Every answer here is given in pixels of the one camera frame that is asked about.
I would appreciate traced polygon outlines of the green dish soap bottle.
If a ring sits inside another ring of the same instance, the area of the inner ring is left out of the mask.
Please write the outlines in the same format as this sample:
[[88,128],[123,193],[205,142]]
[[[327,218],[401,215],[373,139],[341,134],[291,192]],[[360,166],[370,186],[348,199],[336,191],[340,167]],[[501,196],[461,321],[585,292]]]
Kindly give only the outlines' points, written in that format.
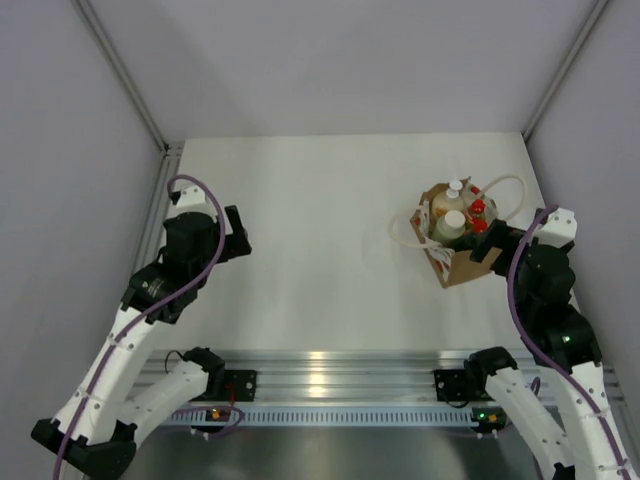
[[473,250],[488,231],[490,224],[484,219],[475,219],[469,231],[465,234],[465,240],[469,250]]

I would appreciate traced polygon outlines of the clear red-capped bottle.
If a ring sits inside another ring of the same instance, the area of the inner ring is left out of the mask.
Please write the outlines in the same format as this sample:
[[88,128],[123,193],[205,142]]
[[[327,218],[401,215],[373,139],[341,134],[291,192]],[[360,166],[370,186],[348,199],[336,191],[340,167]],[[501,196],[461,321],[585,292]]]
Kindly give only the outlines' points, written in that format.
[[465,196],[464,203],[464,214],[468,221],[481,219],[491,222],[498,216],[495,201],[487,196],[478,197],[474,193],[469,193]]

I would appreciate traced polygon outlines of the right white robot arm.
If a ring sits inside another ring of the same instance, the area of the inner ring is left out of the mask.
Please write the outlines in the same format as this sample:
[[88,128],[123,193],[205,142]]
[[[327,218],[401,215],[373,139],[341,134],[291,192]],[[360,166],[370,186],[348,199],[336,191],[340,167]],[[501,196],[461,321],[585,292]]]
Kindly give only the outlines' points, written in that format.
[[572,305],[571,233],[553,245],[542,234],[560,217],[542,210],[527,230],[493,221],[471,252],[493,248],[514,326],[539,369],[526,381],[503,347],[464,363],[467,389],[490,397],[527,444],[540,479],[636,479],[604,386],[602,353],[589,321]]

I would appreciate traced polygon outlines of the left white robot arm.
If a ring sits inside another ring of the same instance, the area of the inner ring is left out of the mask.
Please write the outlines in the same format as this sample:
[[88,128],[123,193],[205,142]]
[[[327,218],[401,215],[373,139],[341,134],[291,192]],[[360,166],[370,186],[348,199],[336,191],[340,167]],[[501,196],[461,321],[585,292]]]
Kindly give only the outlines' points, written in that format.
[[252,247],[236,206],[184,212],[163,224],[166,243],[135,272],[100,353],[70,400],[41,419],[31,437],[92,479],[118,479],[150,433],[192,400],[228,399],[224,360],[207,347],[182,354],[171,371],[136,397],[130,391],[156,349],[207,282],[210,263],[247,256]]

